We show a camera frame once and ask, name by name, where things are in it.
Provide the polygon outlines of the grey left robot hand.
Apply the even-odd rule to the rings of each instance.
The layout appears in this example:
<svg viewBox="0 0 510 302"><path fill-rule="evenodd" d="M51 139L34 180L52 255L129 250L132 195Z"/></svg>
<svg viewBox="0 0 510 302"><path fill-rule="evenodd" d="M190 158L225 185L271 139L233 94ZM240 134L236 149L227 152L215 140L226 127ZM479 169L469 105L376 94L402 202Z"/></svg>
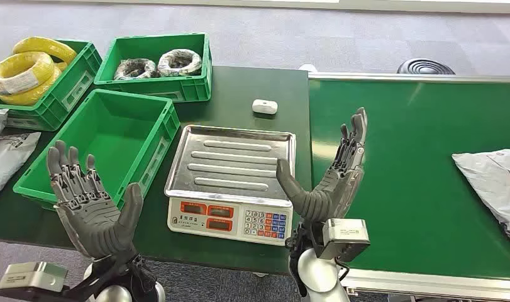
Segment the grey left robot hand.
<svg viewBox="0 0 510 302"><path fill-rule="evenodd" d="M124 206L118 209L105 190L90 154L80 166L79 151L62 140L48 149L47 170L54 206L70 241L86 257L100 259L133 247L135 229L143 208L140 185L127 185Z"/></svg>

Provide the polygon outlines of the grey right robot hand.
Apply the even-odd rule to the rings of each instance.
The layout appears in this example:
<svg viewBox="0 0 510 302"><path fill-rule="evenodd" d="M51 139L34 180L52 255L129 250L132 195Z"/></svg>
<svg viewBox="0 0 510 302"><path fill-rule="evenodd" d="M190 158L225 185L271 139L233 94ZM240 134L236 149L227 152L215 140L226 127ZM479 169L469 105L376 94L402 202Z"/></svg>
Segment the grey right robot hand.
<svg viewBox="0 0 510 302"><path fill-rule="evenodd" d="M364 175L368 123L365 108L358 108L350 121L350 129L345 124L341 125L335 159L312 191L303 189L292 177L286 159L277 160L276 178L294 211L306 221L325 222L330 218L343 218L358 191Z"/></svg>

